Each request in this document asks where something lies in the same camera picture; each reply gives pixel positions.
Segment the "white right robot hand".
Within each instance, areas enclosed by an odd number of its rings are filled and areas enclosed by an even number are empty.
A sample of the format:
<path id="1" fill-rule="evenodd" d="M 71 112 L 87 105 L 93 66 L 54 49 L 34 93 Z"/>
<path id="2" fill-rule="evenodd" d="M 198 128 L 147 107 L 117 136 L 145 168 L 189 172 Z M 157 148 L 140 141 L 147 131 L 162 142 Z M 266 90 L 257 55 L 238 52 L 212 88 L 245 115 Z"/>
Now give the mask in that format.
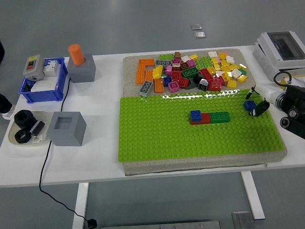
<path id="1" fill-rule="evenodd" d="M 267 87 L 262 84 L 257 84 L 251 87 L 250 91 L 246 96 L 246 100 L 250 98 L 253 92 L 256 92 L 257 94 L 261 95 L 264 100 L 259 103 L 255 109 L 249 112 L 250 116 L 259 117 L 269 109 L 270 104 L 273 104 L 278 110 L 281 110 L 279 105 L 279 97 L 282 93 L 280 91 L 272 90 L 270 87 Z"/>

